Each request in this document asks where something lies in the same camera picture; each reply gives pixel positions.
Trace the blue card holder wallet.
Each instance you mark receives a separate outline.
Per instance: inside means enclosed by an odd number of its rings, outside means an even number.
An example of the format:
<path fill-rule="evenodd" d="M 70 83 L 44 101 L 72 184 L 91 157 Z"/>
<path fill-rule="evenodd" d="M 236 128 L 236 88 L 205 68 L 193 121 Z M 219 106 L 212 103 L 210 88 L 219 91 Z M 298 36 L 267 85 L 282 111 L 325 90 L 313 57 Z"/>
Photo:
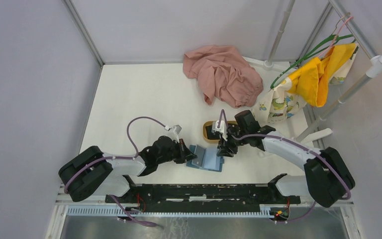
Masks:
<path fill-rule="evenodd" d="M 190 151 L 194 153 L 196 145 L 190 145 Z M 207 147 L 204 155 L 204 161 L 202 167 L 195 167 L 191 164 L 191 161 L 186 163 L 187 167 L 194 169 L 201 169 L 206 171 L 221 172 L 224 164 L 224 158 L 217 156 L 217 147 Z"/>

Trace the dark grey credit card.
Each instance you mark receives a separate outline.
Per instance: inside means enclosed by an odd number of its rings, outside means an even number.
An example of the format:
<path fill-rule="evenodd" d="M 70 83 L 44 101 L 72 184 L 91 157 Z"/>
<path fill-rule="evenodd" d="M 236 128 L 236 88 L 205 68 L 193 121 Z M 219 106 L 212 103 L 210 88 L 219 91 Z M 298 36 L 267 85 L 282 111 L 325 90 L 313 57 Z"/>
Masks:
<path fill-rule="evenodd" d="M 207 126 L 205 127 L 205 132 L 206 132 L 206 138 L 207 138 L 208 140 L 220 140 L 220 138 L 221 138 L 219 132 L 217 132 L 217 131 L 214 130 L 212 124 L 207 125 Z"/>

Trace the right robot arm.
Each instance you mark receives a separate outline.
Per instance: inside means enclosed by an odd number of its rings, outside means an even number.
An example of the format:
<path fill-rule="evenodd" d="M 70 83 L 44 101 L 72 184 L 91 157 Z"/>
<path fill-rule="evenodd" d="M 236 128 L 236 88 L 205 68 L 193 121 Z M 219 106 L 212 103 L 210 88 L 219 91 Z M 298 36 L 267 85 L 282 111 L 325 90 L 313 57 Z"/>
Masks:
<path fill-rule="evenodd" d="M 336 149 L 308 147 L 286 138 L 269 125 L 260 126 L 249 110 L 236 114 L 235 121 L 230 124 L 221 111 L 219 119 L 211 125 L 212 132 L 220 135 L 219 156 L 233 157 L 240 146 L 250 145 L 304 171 L 302 176 L 283 174 L 274 178 L 273 186 L 267 190 L 271 202 L 280 203 L 287 196 L 310 196 L 314 202 L 329 208 L 339 200 L 351 199 L 356 183 Z"/>

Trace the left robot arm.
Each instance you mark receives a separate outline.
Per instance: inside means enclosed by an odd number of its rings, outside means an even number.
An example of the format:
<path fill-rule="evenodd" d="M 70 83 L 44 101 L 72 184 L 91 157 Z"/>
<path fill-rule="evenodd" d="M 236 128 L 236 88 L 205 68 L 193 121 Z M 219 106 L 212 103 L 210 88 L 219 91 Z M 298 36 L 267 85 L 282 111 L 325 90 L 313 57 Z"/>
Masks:
<path fill-rule="evenodd" d="M 147 176 L 166 162 L 187 163 L 197 158 L 182 139 L 159 137 L 151 146 L 144 148 L 136 157 L 107 154 L 98 146 L 85 151 L 62 166 L 58 175 L 64 184 L 64 192 L 73 202 L 90 196 L 114 194 L 125 203 L 136 198 L 136 189 L 129 176 Z"/>

